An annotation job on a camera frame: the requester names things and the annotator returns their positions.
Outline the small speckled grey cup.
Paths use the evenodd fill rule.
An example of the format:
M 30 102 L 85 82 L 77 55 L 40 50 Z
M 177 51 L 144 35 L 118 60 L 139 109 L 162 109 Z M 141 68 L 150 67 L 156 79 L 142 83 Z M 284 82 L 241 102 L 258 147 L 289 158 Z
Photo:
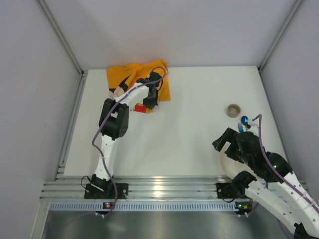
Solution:
M 238 104 L 229 104 L 226 109 L 226 114 L 231 118 L 236 118 L 241 113 L 241 107 Z

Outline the cream ceramic plate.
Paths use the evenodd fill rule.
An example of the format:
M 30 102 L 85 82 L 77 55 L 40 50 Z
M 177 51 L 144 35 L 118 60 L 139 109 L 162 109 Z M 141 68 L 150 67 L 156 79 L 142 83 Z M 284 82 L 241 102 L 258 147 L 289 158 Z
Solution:
M 220 157 L 221 166 L 230 179 L 234 179 L 240 172 L 247 169 L 244 163 L 229 158 L 224 152 Z

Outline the orange Mickey Mouse placemat cloth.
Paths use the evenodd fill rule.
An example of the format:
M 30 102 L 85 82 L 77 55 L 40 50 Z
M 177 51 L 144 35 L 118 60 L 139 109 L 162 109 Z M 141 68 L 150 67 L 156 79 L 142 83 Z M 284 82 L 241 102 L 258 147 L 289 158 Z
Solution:
M 109 87 L 109 98 L 113 99 L 122 95 L 131 88 L 138 79 L 146 78 L 155 67 L 163 67 L 166 70 L 166 76 L 164 77 L 163 82 L 156 83 L 158 90 L 157 100 L 170 101 L 171 95 L 168 82 L 168 66 L 162 59 L 145 64 L 130 63 L 125 66 L 113 66 L 107 68 L 106 73 Z M 142 104 L 142 102 L 135 104 L 131 110 L 141 113 L 152 112 L 152 109 Z

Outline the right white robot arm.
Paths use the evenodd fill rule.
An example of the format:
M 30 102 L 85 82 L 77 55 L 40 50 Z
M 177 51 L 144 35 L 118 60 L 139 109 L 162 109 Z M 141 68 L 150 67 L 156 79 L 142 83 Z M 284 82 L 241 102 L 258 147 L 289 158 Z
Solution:
M 228 172 L 238 198 L 250 198 L 276 217 L 296 239 L 319 237 L 319 206 L 279 154 L 264 149 L 252 130 L 228 128 L 212 143 L 237 169 Z

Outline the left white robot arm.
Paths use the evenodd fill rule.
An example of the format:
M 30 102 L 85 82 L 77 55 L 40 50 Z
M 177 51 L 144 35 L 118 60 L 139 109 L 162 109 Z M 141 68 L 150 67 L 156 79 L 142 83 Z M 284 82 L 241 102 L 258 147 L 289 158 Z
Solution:
M 153 109 L 158 104 L 158 92 L 165 75 L 151 71 L 133 85 L 121 89 L 119 94 L 107 98 L 102 107 L 99 129 L 92 139 L 92 146 L 99 152 L 98 166 L 92 175 L 91 184 L 101 191 L 112 185 L 116 149 L 129 126 L 129 112 L 136 106 Z

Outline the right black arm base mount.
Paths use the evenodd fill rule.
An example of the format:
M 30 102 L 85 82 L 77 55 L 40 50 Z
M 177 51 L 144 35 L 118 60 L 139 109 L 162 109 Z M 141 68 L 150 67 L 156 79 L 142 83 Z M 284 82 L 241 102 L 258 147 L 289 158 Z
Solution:
M 222 199 L 226 203 L 231 203 L 236 199 L 247 198 L 244 195 L 240 195 L 231 185 L 231 183 L 217 183 L 216 184 L 217 198 Z

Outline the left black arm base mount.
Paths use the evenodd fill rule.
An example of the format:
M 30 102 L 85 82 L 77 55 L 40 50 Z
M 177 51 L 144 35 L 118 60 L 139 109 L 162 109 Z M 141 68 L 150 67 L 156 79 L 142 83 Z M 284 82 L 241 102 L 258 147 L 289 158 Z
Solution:
M 128 195 L 127 183 L 116 183 L 117 199 L 126 199 Z M 87 184 L 84 194 L 85 199 L 115 199 L 115 188 L 110 183 L 105 190 L 101 190 L 92 184 Z

